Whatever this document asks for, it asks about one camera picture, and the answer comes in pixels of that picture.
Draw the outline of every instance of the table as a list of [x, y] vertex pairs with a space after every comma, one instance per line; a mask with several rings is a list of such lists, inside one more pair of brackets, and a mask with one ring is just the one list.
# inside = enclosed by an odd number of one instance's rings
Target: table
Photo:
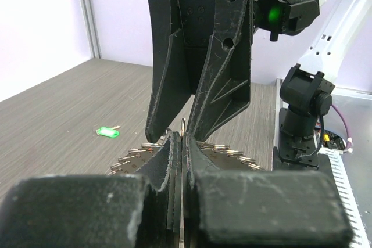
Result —
[[[146, 142], [152, 68], [92, 59], [0, 103], [0, 201], [31, 176], [104, 174], [117, 157]], [[274, 139], [274, 86], [252, 84], [250, 107], [209, 139], [243, 150], [269, 169]], [[192, 99], [176, 117], [179, 130]], [[120, 125], [115, 139], [98, 127]]]

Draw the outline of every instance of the white wall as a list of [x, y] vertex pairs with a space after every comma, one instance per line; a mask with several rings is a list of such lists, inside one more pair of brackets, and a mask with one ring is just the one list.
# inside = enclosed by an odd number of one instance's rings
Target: white wall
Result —
[[80, 0], [0, 0], [0, 101], [89, 58]]
[[[333, 0], [322, 7], [315, 23], [296, 37], [281, 36], [269, 41], [258, 31], [254, 37], [252, 81], [271, 84], [284, 78], [317, 35], [332, 8]], [[122, 62], [152, 65], [151, 25], [147, 0], [93, 0], [102, 57]], [[348, 53], [336, 84], [340, 87], [372, 91], [372, 19]]]

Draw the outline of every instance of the green keychain tag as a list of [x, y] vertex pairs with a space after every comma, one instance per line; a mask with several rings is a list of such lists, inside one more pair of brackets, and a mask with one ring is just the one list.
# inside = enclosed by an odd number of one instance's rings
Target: green keychain tag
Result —
[[108, 136], [109, 138], [116, 138], [119, 136], [119, 131], [111, 128], [102, 127], [97, 130], [99, 136]]

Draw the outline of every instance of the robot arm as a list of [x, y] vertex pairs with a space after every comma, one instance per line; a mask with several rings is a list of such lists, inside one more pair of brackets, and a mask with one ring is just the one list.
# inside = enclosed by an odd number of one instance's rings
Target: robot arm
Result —
[[372, 0], [336, 0], [318, 36], [299, 59], [301, 69], [335, 82], [339, 68], [372, 12]]
[[[224, 170], [197, 142], [248, 107], [254, 31], [266, 29], [272, 40], [296, 35], [318, 16], [319, 0], [149, 0], [149, 6], [153, 91], [146, 135], [157, 141], [194, 94], [187, 130], [183, 123], [181, 134], [169, 131], [161, 145], [120, 158], [143, 162], [131, 175], [19, 183], [0, 208], [0, 247], [349, 247], [352, 227], [332, 174]], [[311, 133], [326, 111], [334, 86], [323, 77], [295, 66], [285, 79], [287, 147], [291, 133]], [[328, 156], [319, 160], [330, 164]]]

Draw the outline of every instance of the purple cable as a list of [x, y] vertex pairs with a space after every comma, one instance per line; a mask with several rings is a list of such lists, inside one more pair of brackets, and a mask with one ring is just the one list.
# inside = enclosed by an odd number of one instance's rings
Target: purple cable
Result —
[[[344, 123], [345, 129], [346, 129], [346, 136], [348, 137], [348, 139], [351, 138], [350, 129], [349, 129], [348, 124], [346, 123], [344, 115], [339, 111], [339, 109], [335, 105], [332, 104], [332, 107], [337, 112], [337, 114], [340, 116], [342, 122]], [[351, 146], [352, 146], [352, 143], [347, 141], [345, 150], [348, 150], [349, 148], [351, 148]]]

